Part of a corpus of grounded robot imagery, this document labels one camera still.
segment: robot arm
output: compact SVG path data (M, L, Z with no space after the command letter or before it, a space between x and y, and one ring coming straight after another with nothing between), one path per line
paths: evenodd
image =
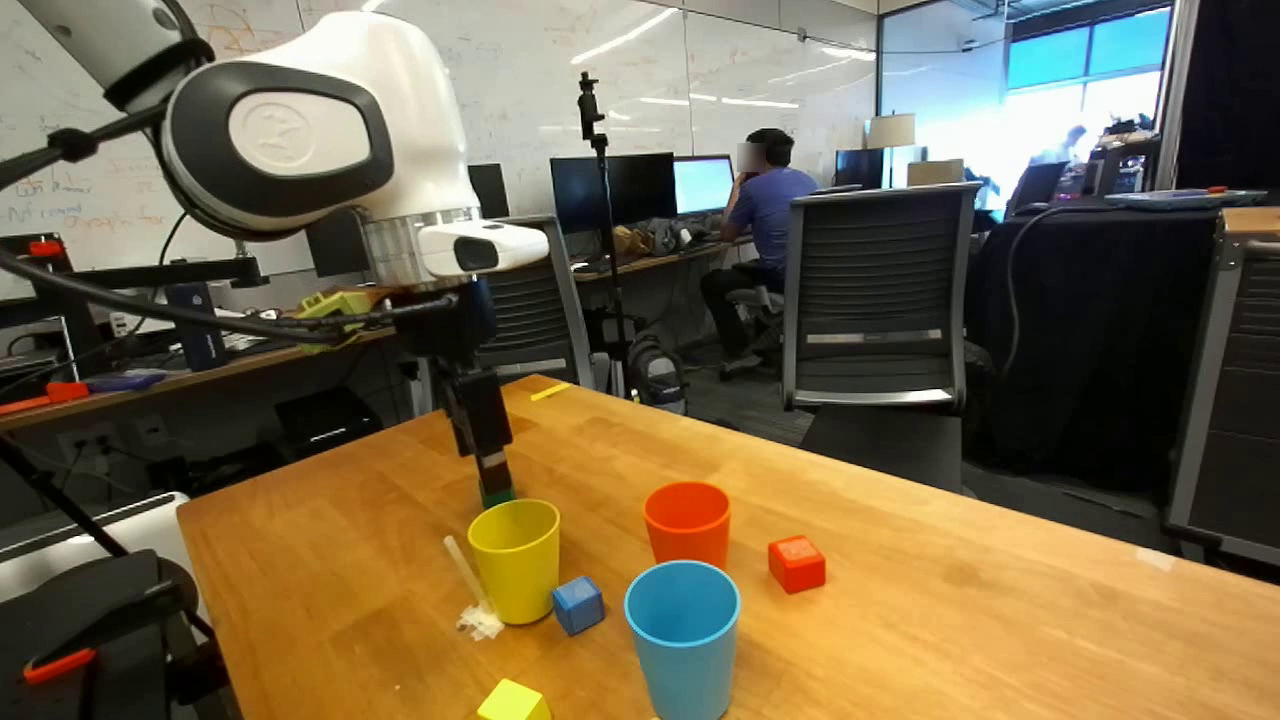
M304 35L207 62L170 0L22 0L116 108L167 97L159 170L224 235L287 235L359 209L385 286L462 282L546 255L546 235L481 219L462 123L431 40L376 12L331 12Z

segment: desk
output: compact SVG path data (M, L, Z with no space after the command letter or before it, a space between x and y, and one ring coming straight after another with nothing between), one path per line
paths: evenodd
M1242 240L1280 240L1280 209L1224 209L1224 233Z
M733 250L736 243L696 243L696 250L667 253L667 255L621 255L614 277L641 277L641 271L657 271L657 270L672 270L672 265L691 265L691 262L725 255ZM606 270L580 270L575 282L580 286L606 286Z
M756 718L1276 718L1280 589L550 379L502 387L527 495L563 514L563 577L606 622L471 644L441 537L475 514L443 415L406 419L181 509L248 720L469 718L501 679L554 718L649 718L621 618L649 568L645 495L733 495L745 589L736 720ZM782 596L763 546L826 554Z
M357 335L346 344L376 344L376 340L389 340L389 335L391 334L363 334L363 335ZM251 376L251 373L282 369L282 364L300 364L300 362L313 362L315 351L335 351L335 349L295 344L295 349L278 349L278 351L241 355L241 362L226 362L226 364L205 369L205 373L170 373L170 376L163 376L159 385L150 385L142 392L98 392L98 397L84 397L84 402L73 402L73 406L6 414L6 415L0 415L0 432L22 432L22 427L56 424L56 419L66 419L66 415L87 415L87 414L150 402L150 397L163 397L163 392L221 385L221 379L234 379L234 376Z

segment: yellow cup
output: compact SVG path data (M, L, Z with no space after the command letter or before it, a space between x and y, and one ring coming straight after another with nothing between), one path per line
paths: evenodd
M502 624L530 624L550 614L559 586L559 509L509 502L469 526L475 577Z

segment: red cup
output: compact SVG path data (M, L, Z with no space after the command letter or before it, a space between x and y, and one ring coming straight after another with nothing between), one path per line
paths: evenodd
M649 549L657 559L726 559L726 495L716 485L664 485L645 505Z

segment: monitor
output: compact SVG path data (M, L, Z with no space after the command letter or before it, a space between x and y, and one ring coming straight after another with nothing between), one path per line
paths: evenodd
M335 209L306 224L315 277L366 271L357 209Z
M610 219L634 224L674 215L672 157L606 157ZM593 157L550 157L554 215L563 233L593 233L603 219L599 170Z
M725 213L733 191L733 161L726 157L674 157L674 213Z
M469 181L471 181L471 191L481 198L481 215L513 215L501 165L469 165Z
M838 147L832 184L879 188L885 184L885 154L879 147Z

